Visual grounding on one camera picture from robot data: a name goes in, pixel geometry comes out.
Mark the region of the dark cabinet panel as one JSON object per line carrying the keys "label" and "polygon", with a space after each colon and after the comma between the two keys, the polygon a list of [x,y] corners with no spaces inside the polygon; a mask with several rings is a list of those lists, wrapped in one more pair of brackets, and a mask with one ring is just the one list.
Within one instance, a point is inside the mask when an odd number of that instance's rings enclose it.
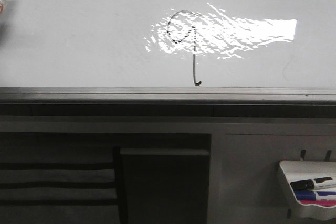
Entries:
{"label": "dark cabinet panel", "polygon": [[205,149],[123,148],[129,223],[206,223]]}

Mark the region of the grey striped shelf unit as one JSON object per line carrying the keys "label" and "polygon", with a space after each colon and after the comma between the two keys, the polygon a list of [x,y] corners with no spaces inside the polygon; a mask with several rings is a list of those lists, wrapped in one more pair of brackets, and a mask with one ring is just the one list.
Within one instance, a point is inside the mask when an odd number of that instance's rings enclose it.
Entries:
{"label": "grey striped shelf unit", "polygon": [[1,134],[1,223],[126,223],[110,138]]}

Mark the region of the white whiteboard with aluminium frame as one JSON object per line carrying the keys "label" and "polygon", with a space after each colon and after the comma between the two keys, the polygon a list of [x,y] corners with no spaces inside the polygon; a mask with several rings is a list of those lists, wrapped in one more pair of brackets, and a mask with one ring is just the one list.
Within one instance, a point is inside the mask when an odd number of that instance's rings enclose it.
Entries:
{"label": "white whiteboard with aluminium frame", "polygon": [[7,0],[1,105],[335,117],[335,0]]}

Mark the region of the pink whiteboard marker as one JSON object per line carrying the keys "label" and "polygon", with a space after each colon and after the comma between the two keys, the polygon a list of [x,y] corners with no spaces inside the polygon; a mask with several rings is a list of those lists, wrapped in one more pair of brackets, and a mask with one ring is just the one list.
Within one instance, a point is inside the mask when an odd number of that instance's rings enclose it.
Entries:
{"label": "pink whiteboard marker", "polygon": [[304,205],[314,204],[324,207],[333,207],[336,205],[335,200],[300,200],[300,203]]}

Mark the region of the black whiteboard marker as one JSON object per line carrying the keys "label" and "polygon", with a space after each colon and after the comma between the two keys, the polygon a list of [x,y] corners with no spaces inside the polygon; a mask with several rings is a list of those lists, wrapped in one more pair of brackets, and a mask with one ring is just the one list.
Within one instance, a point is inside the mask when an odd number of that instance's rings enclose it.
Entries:
{"label": "black whiteboard marker", "polygon": [[290,183],[293,190],[320,190],[335,187],[335,177],[320,177],[314,179],[298,180]]}

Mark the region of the white marker tray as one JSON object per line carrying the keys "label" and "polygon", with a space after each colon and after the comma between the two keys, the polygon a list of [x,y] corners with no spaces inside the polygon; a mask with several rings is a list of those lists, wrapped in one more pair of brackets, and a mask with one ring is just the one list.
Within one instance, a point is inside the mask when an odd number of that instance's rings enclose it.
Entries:
{"label": "white marker tray", "polygon": [[335,206],[302,204],[297,200],[291,182],[335,176],[335,162],[322,161],[281,161],[278,180],[294,216],[326,221],[335,218]]}

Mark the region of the blue whiteboard marker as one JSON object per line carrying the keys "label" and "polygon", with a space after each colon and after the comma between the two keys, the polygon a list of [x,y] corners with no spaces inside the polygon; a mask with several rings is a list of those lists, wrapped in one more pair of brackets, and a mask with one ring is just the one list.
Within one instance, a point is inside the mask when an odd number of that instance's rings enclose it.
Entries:
{"label": "blue whiteboard marker", "polygon": [[332,201],[335,200],[334,191],[294,191],[297,200]]}

